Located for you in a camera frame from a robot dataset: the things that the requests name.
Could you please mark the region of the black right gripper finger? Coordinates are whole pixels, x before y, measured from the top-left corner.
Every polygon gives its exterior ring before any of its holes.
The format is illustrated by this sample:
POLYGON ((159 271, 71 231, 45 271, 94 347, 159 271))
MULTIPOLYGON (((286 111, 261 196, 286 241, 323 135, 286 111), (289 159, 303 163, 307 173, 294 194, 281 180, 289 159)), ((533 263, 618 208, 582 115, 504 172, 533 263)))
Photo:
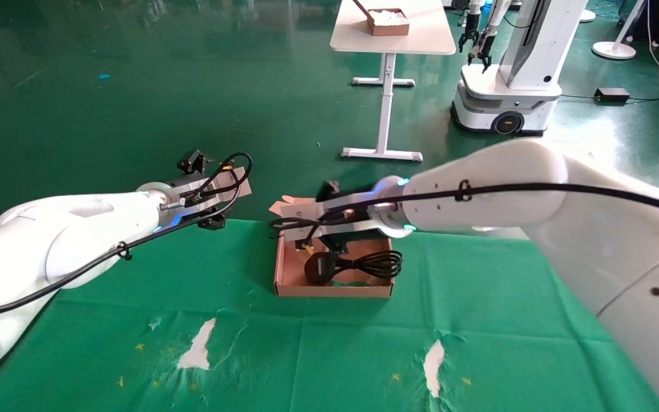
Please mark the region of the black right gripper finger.
POLYGON ((327 180, 322 183, 317 193, 318 203, 323 203, 330 199, 336 199, 341 196, 340 183, 337 180, 327 180))
POLYGON ((311 255, 318 252, 329 252, 337 256, 346 255, 348 253, 348 241, 337 234, 308 233, 307 250, 311 255))

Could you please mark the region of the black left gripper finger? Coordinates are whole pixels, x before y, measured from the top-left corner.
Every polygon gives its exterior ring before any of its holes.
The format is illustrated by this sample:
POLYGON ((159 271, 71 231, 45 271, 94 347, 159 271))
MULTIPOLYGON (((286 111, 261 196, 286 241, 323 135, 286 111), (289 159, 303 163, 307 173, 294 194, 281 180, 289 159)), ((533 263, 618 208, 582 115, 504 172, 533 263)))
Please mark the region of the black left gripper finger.
POLYGON ((197 226, 201 229, 217 231, 227 224, 227 211, 204 211, 197 216, 197 226))
POLYGON ((213 159, 199 149, 185 152, 185 154, 176 163, 176 167, 183 175, 204 176, 207 165, 212 163, 213 159))

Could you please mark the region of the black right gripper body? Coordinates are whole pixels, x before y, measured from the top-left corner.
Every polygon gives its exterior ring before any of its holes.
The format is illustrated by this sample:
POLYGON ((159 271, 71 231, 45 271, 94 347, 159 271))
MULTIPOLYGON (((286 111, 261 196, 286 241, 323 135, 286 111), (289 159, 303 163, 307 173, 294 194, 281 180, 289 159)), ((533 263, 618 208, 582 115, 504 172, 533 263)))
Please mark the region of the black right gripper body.
POLYGON ((380 185, 367 185, 349 191, 342 191, 338 199, 341 203, 363 203, 379 199, 383 188, 380 185))

